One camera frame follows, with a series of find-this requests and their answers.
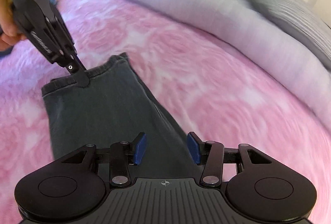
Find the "denim fabric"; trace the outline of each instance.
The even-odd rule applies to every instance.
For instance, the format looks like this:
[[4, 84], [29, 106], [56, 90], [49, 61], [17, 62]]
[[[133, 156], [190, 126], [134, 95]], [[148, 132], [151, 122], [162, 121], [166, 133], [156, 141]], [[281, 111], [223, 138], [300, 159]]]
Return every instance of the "denim fabric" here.
[[129, 167], [132, 179], [201, 176], [189, 155], [186, 134], [141, 81], [125, 53], [87, 74], [86, 88], [63, 77], [42, 89], [55, 158], [85, 144], [103, 148], [133, 141], [145, 132], [147, 149], [142, 163]]

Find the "triangular cutout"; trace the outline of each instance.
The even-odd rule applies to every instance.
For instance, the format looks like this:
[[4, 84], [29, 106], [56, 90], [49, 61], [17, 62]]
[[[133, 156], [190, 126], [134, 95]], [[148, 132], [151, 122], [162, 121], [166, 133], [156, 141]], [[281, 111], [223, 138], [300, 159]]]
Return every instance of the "triangular cutout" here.
[[75, 163], [75, 164], [82, 163], [86, 153], [87, 151], [78, 152], [76, 155], [70, 157], [69, 159], [62, 161], [62, 163]]
[[247, 151], [249, 158], [251, 159], [252, 164], [271, 164], [272, 162], [254, 150], [250, 149]]

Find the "crosshair marking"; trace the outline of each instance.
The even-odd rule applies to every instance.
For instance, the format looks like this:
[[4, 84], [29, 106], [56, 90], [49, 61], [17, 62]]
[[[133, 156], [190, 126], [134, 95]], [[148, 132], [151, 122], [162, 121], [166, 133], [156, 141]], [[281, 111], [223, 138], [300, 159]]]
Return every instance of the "crosshair marking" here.
[[169, 185], [169, 184], [171, 184], [169, 181], [166, 181], [166, 180], [164, 180], [164, 181], [162, 181], [160, 184], [162, 184], [162, 185], [164, 185], [164, 186], [167, 186], [167, 185]]

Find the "pink fluffy blanket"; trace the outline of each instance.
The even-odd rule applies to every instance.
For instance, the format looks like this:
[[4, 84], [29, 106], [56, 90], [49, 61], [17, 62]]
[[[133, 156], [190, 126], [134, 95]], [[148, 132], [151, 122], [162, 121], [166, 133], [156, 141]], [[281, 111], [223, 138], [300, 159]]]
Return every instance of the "pink fluffy blanket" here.
[[[261, 68], [210, 34], [127, 0], [59, 0], [59, 9], [87, 68], [127, 52], [184, 131], [226, 147], [249, 143], [303, 174], [318, 193], [311, 221], [331, 223], [331, 137]], [[29, 41], [0, 61], [0, 72], [0, 219], [15, 224], [15, 185], [52, 161], [40, 89], [67, 72]], [[233, 175], [225, 169], [223, 177]]]

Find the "blue gripper pad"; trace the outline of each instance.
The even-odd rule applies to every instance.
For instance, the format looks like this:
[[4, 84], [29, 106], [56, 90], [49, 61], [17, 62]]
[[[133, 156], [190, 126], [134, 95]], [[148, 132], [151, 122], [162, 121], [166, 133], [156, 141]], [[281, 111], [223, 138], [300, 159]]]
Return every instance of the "blue gripper pad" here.
[[146, 146], [147, 146], [147, 138], [146, 138], [146, 134], [144, 134], [143, 137], [140, 139], [140, 141], [137, 143], [136, 151], [133, 156], [133, 162], [136, 165], [139, 165], [141, 163], [141, 160], [146, 150]]
[[194, 161], [195, 164], [200, 163], [201, 155], [200, 155], [200, 150], [199, 150], [199, 145], [198, 143], [194, 140], [191, 134], [187, 135], [187, 148], [191, 154], [191, 157]]

